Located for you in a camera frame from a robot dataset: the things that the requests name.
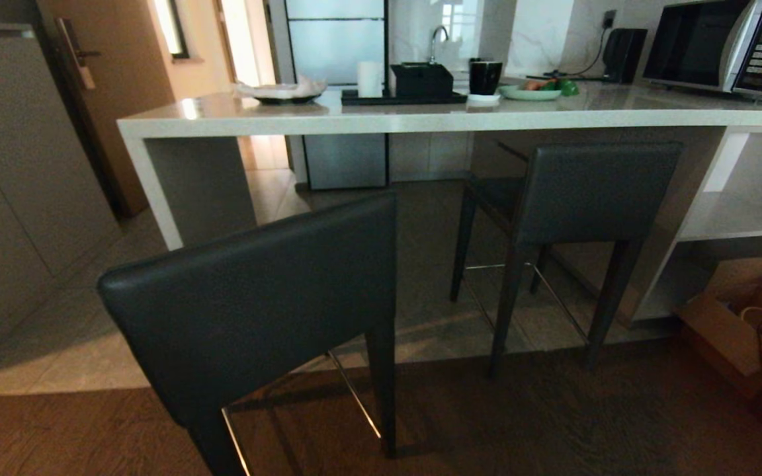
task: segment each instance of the green fruit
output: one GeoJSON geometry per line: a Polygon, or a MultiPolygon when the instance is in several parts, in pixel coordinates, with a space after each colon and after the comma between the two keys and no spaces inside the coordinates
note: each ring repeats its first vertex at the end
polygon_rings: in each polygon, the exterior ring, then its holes
{"type": "Polygon", "coordinates": [[[561,79],[560,80],[560,94],[562,96],[575,96],[580,91],[578,91],[578,85],[575,84],[575,81],[569,81],[569,79],[561,79]]]}

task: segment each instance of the tile floor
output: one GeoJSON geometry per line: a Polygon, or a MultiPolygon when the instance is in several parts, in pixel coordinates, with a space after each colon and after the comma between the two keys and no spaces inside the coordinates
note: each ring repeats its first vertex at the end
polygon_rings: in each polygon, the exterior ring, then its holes
{"type": "MultiPolygon", "coordinates": [[[[296,192],[290,171],[250,172],[249,183],[258,223],[305,213],[372,190],[296,192]]],[[[448,301],[457,214],[462,182],[410,182],[391,186],[399,195],[399,289],[396,322],[398,362],[415,362],[489,353],[492,334],[475,301],[462,290],[460,301],[448,301]]],[[[0,394],[88,391],[148,386],[118,329],[93,289],[102,271],[166,251],[149,211],[123,223],[124,234],[25,319],[0,344],[0,394]]],[[[497,263],[504,236],[479,213],[469,259],[497,263]]],[[[589,323],[593,296],[559,266],[547,276],[581,322],[589,323]]],[[[500,272],[468,272],[468,279],[487,310],[495,315],[500,272]]],[[[615,325],[609,341],[659,337],[654,331],[627,331],[615,325]]],[[[581,346],[581,339],[545,290],[520,293],[508,338],[508,352],[581,346]]],[[[362,340],[336,350],[344,365],[366,365],[362,340]]],[[[323,358],[300,370],[330,368],[323,358]]]]}

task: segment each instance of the paper towel roll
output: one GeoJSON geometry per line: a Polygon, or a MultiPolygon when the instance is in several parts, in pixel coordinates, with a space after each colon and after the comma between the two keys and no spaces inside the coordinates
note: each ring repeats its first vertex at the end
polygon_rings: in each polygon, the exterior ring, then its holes
{"type": "Polygon", "coordinates": [[[383,66],[374,61],[357,63],[357,96],[381,97],[381,81],[384,77],[383,66]]]}

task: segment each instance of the door handle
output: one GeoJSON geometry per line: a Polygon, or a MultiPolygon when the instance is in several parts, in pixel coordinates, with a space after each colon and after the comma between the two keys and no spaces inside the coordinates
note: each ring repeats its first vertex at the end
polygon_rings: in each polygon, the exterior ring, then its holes
{"type": "Polygon", "coordinates": [[[98,52],[98,51],[81,51],[81,50],[76,50],[75,51],[75,57],[77,57],[77,58],[88,58],[88,57],[91,57],[91,56],[102,56],[102,52],[98,52]]]}
{"type": "Polygon", "coordinates": [[[55,25],[58,27],[63,47],[69,62],[72,63],[81,85],[84,89],[96,89],[96,83],[93,82],[93,75],[87,67],[84,58],[101,55],[98,51],[81,51],[78,44],[78,38],[75,36],[75,30],[72,28],[72,20],[68,18],[55,18],[55,25]]]}

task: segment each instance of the power outlet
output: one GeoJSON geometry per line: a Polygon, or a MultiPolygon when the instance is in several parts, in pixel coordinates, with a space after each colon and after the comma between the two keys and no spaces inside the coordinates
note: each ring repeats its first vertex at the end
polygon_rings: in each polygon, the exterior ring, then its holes
{"type": "Polygon", "coordinates": [[[605,12],[605,17],[601,21],[601,27],[607,30],[613,28],[613,21],[616,19],[616,10],[608,10],[605,12]]]}

